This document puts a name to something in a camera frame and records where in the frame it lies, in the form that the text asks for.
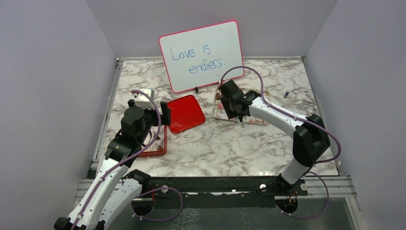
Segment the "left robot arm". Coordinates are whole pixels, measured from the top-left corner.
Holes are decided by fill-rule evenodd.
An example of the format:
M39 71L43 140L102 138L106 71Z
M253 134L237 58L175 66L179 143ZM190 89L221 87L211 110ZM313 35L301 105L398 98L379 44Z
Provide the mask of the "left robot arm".
M116 192L114 189L128 172L136 157L157 139L157 135L144 146L151 127L160 128L170 124L170 108L161 102L157 106L146 100L129 100L129 107L121 119L121 129L108 145L99 172L86 194L66 217L58 218L56 230L106 230L117 216L136 196L150 192L149 175L133 170L130 179Z

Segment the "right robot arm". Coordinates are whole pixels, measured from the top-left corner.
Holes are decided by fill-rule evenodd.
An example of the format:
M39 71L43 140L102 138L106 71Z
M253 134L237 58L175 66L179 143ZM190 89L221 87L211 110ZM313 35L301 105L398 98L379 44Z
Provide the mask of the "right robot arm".
M242 122L246 116L259 118L292 138L293 159L279 174L276 182L277 191L288 195L295 189L295 183L331 145L323 120L315 114L297 115L266 102L259 92L243 92L233 80L221 84L218 89L229 119L236 118Z

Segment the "metal tongs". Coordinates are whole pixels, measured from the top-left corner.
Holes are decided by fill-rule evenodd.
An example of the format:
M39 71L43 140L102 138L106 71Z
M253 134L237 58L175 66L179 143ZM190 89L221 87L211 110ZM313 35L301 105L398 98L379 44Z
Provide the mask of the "metal tongs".
M238 123L242 128L245 128L245 127L246 127L246 124L245 124L243 118L237 118L237 123Z

